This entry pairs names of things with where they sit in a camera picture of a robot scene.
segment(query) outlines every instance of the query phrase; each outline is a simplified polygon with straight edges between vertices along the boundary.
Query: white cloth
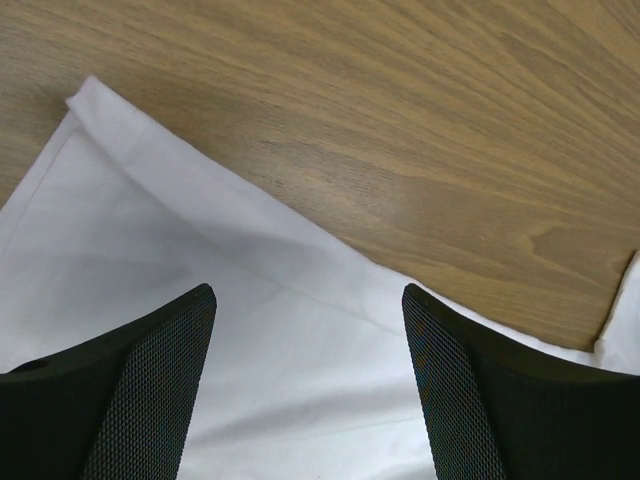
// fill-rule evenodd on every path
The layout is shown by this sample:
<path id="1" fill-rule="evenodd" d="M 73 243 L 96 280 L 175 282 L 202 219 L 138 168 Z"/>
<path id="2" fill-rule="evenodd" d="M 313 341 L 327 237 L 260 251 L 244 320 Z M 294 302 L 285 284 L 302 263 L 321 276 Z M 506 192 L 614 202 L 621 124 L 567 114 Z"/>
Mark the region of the white cloth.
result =
<path id="1" fill-rule="evenodd" d="M 401 311 L 413 280 L 206 158 L 97 79 L 68 105 L 0 211 L 0 371 L 206 282 L 218 314 L 180 479 L 435 478 Z M 639 289 L 635 262 L 596 355 L 449 303 L 537 349 L 637 373 Z"/>

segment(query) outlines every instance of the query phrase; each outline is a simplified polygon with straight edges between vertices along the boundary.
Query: wood grain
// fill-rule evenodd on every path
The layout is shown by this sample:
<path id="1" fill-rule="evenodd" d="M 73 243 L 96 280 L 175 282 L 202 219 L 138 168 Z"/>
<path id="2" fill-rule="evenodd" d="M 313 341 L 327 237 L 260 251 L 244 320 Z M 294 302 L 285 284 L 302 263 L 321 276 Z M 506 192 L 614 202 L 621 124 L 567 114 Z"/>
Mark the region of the wood grain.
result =
<path id="1" fill-rule="evenodd" d="M 373 260 L 588 349 L 640 247 L 638 0 L 2 0 L 0 201 L 88 74 Z"/>

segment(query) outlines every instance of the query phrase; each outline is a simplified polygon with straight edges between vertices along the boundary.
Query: white towel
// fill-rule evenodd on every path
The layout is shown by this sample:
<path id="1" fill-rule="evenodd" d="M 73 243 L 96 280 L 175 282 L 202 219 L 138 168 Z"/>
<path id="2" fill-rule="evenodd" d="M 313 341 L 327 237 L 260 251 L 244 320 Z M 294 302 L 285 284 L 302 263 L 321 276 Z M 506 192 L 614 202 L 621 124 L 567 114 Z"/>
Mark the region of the white towel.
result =
<path id="1" fill-rule="evenodd" d="M 0 211 L 0 371 L 218 298 L 182 480 L 435 478 L 402 291 L 370 262 L 197 152 L 95 78 Z M 637 261 L 596 355 L 640 372 Z"/>

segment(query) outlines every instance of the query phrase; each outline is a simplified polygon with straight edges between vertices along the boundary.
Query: table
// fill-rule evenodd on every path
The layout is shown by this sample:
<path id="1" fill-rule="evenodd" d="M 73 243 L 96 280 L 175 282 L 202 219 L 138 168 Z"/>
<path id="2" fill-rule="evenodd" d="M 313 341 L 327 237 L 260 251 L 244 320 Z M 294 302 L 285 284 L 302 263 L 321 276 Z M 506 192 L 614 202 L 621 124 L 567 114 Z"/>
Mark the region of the table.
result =
<path id="1" fill-rule="evenodd" d="M 589 349 L 640 247 L 640 2 L 2 0 L 0 204 L 89 74 L 376 262 Z"/>

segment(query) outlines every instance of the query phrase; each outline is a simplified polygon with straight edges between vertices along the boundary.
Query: towel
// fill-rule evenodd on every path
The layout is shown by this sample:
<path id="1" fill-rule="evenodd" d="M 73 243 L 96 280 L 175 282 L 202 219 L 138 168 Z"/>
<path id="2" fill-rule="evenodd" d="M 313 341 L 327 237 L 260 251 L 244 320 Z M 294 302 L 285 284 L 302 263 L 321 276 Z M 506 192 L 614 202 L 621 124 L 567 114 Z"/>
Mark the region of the towel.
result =
<path id="1" fill-rule="evenodd" d="M 179 479 L 435 478 L 401 310 L 404 287 L 417 282 L 98 79 L 68 106 L 0 211 L 0 371 L 208 283 L 218 313 Z M 538 350 L 638 373 L 638 262 L 593 354 L 443 301 Z"/>

